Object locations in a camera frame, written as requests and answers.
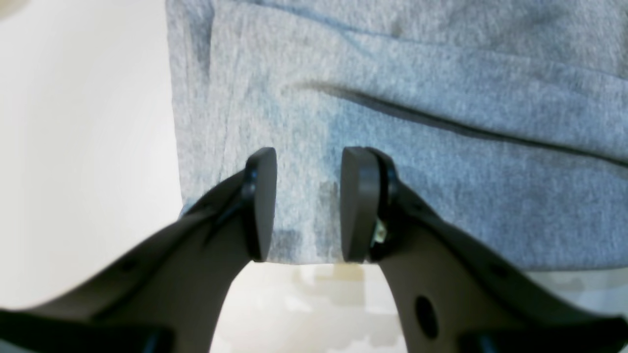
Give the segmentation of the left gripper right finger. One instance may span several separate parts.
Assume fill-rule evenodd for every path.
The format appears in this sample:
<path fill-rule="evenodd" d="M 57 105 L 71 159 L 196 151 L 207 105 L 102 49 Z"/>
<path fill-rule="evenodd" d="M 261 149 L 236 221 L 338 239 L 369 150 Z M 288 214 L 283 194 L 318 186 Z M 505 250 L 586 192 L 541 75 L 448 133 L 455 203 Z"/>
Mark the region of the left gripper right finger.
<path fill-rule="evenodd" d="M 582 310 L 444 221 L 367 147 L 341 157 L 347 263 L 377 264 L 410 353 L 618 353 L 627 322 Z"/>

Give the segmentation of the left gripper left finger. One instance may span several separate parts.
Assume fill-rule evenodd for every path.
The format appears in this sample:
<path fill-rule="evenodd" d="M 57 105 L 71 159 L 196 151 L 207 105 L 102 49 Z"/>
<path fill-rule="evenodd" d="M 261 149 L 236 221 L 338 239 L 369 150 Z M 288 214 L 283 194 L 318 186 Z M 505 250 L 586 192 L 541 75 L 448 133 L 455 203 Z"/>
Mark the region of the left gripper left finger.
<path fill-rule="evenodd" d="M 274 148 L 69 292 L 1 311 L 3 353 L 208 353 L 238 273 L 263 262 L 273 232 Z"/>

